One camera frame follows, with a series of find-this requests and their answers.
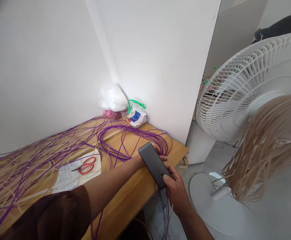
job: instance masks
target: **scissors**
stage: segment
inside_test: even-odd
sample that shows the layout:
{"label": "scissors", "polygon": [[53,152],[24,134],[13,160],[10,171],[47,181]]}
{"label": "scissors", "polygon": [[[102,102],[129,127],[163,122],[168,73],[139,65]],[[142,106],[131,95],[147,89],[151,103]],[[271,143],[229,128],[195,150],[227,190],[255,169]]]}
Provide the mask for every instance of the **scissors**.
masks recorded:
{"label": "scissors", "polygon": [[[92,162],[86,163],[90,159],[94,159],[94,160]],[[83,164],[80,167],[71,170],[71,172],[78,171],[80,174],[87,174],[87,173],[91,172],[91,170],[94,168],[94,162],[95,161],[96,161],[96,157],[89,157],[87,160],[85,160],[83,162]]]}

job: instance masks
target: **person's left hand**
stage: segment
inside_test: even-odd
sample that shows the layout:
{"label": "person's left hand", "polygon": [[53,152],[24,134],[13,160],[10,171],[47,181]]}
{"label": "person's left hand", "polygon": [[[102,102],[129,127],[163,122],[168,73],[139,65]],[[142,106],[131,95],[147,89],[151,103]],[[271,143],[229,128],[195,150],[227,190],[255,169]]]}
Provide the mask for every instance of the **person's left hand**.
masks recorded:
{"label": "person's left hand", "polygon": [[[156,146],[156,145],[153,145],[153,147],[155,148],[155,150],[160,153],[160,150],[159,148]],[[160,156],[160,159],[162,162],[166,162],[168,160],[168,157],[167,156]],[[133,159],[131,159],[132,161],[135,160],[136,162],[138,162],[139,164],[139,168],[143,168],[145,167],[145,163],[143,161],[143,159],[141,158],[140,154],[136,155]]]}

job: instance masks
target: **gray handheld device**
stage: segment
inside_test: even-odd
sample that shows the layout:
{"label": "gray handheld device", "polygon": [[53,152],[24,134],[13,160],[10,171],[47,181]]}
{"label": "gray handheld device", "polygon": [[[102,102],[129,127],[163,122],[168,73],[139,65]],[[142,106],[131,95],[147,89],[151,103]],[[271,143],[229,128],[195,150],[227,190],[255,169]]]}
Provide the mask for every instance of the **gray handheld device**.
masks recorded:
{"label": "gray handheld device", "polygon": [[147,142],[139,148],[139,154],[141,155],[145,165],[148,167],[154,181],[158,185],[159,189],[165,188],[163,181],[163,175],[166,174],[171,177],[171,174],[166,169],[164,163],[161,161],[159,154],[152,146],[150,142]]}

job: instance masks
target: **finger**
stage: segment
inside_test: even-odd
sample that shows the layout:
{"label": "finger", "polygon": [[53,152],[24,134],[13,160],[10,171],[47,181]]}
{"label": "finger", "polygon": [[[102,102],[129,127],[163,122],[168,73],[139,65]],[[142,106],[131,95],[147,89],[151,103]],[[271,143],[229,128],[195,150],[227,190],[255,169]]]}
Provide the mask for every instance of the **finger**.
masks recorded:
{"label": "finger", "polygon": [[160,154],[160,150],[159,150],[158,146],[157,145],[153,145],[153,147],[155,148],[155,150],[157,151],[157,153]]}
{"label": "finger", "polygon": [[170,163],[164,163],[164,165],[175,181],[182,180],[180,174],[176,171],[176,169]]}
{"label": "finger", "polygon": [[176,187],[176,182],[166,174],[163,175],[163,181],[169,189],[173,189]]}
{"label": "finger", "polygon": [[168,160],[168,157],[166,156],[160,156],[160,159],[162,162],[166,162]]}

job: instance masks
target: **fan stand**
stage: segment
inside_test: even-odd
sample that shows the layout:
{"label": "fan stand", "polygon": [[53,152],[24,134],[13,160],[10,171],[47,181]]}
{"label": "fan stand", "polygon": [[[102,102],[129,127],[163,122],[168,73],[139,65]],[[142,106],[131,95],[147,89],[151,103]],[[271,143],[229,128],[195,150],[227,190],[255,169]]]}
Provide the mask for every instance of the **fan stand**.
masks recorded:
{"label": "fan stand", "polygon": [[196,174],[190,181],[190,197],[200,217],[220,233],[235,236],[244,228],[241,204],[228,194],[225,185],[215,190],[205,173]]}

